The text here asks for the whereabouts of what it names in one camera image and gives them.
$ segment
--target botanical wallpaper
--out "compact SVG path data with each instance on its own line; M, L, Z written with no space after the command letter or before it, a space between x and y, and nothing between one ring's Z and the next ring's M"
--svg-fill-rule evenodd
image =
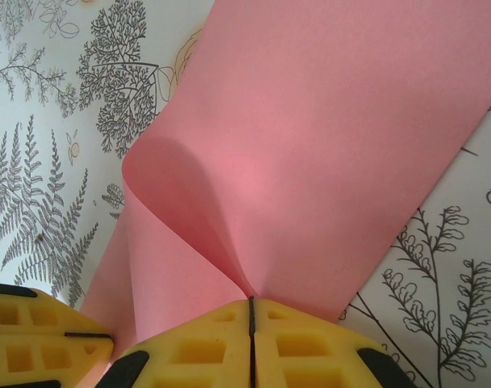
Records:
M0 0L0 282L80 306L211 4ZM491 388L491 106L340 323L417 386Z

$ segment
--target square hole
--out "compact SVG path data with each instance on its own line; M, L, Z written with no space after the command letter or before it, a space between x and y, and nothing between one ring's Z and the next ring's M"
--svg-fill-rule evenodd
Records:
M6 361L9 372L27 372L34 369L29 345L10 345L6 347Z
M232 322L235 320L236 317L237 315L233 311L227 311L225 313L217 315L215 320L217 322Z
M287 388L350 388L339 369L290 368L283 371Z
M325 339L311 333L282 334L276 338L280 357L328 356Z
M30 306L30 317L36 326L57 326L55 311L48 306Z
M174 364L221 364L226 344L222 339L184 339L178 346Z
M43 346L41 347L41 356L45 369L66 369L72 365L71 356L65 348Z
M212 380L209 377L162 377L153 388L212 388Z
M274 311L274 310L271 310L267 313L267 317L269 317L269 319L287 319L288 316L285 315L284 313L280 313L279 311Z
M0 303L0 325L19 325L18 306L11 303Z

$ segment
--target fern leaf drawing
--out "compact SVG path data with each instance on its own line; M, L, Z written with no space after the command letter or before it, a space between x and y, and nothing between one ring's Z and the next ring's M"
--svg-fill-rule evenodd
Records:
M23 155L18 127L8 152L5 133L0 148L0 243L8 248L0 257L2 270L17 262L14 282L22 285L33 279L48 282L52 295L67 289L74 306L84 294L80 286L82 266L98 223L85 236L77 228L85 203L88 171L85 170L78 194L66 208L62 192L66 182L57 139L52 131L51 168L46 181L34 135L34 117L26 128Z

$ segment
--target yellow foam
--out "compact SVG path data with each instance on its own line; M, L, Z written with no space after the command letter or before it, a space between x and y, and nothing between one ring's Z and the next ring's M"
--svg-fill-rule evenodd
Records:
M380 387L357 354L377 342L266 299L254 312L258 388Z
M126 351L149 354L133 387L247 388L250 375L249 307L228 305Z

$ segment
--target branch drawing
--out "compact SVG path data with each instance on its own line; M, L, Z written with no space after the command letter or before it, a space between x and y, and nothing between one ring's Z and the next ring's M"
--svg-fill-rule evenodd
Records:
M31 20L33 0L0 0L0 26L7 44L21 32L25 21Z
M120 217L120 208L125 206L124 191L122 188L114 183L107 185L107 194L102 194L102 199L111 205L113 209L119 210L118 212L109 212L111 217L118 219Z
M10 45L19 35L26 22L39 15L45 24L44 34L49 38L59 34L66 39L77 36L79 30L75 23L66 22L67 6L74 6L78 0L38 0L33 8L33 0L0 0L0 27L5 32L5 39Z
M460 273L457 289L460 299L457 302L458 314L450 314L450 321L442 315L442 300L439 288L440 274L437 262L440 255L450 255L457 250L455 241L465 238L462 226L469 223L458 206L445 208L440 214L440 222L430 228L425 211L418 209L413 220L418 223L415 233L408 227L397 237L392 248L401 252L398 261L408 264L410 271L418 272L423 284L433 286L434 305L418 299L417 291L421 282L405 281L403 272L389 268L383 273L382 283L389 289L389 297L397 303L398 310L404 315L403 324L408 331L424 335L437 349L434 358L436 364L437 387L443 388L445 372L456 373L467 381L476 380L476 368L484 368L486 360L481 349L491 349L491 336L485 327L491 325L491 309L486 302L491 299L491 264L474 259L464 260L464 270ZM350 304L350 307L375 321L395 349L412 366L427 386L433 388L431 377L426 377L398 343L384 329L380 320L371 312L362 296L358 294L363 308Z
M79 58L79 107L103 100L97 130L103 135L104 152L115 151L119 158L170 100L190 56L187 48L193 46L192 41L183 46L175 69L143 62L141 40L146 30L143 2L116 0L91 23L94 39L84 44Z
M61 84L65 80L65 71L39 70L38 66L43 56L44 48L41 48L34 50L30 58L27 58L27 45L19 44L10 55L8 64L0 69L0 81L5 84L11 100L15 97L15 77L25 88L25 101L34 95L35 89L37 89L37 98L43 105L46 105L49 97L55 96L55 102L62 116L67 117L73 113L77 105L75 88L68 83L64 89L61 89Z
M84 294L79 284L82 266L99 227L95 223L86 235L76 236L88 171L76 198L67 208L61 195L66 182L54 132L51 133L52 167L46 184L34 135L34 116L28 122L23 154L20 132L23 130L18 125L12 147L7 145L5 132L0 147L0 243L8 240L8 248L0 255L2 270L17 261L14 280L17 285L29 279L47 281L52 285L54 297L67 287L68 302L74 306Z

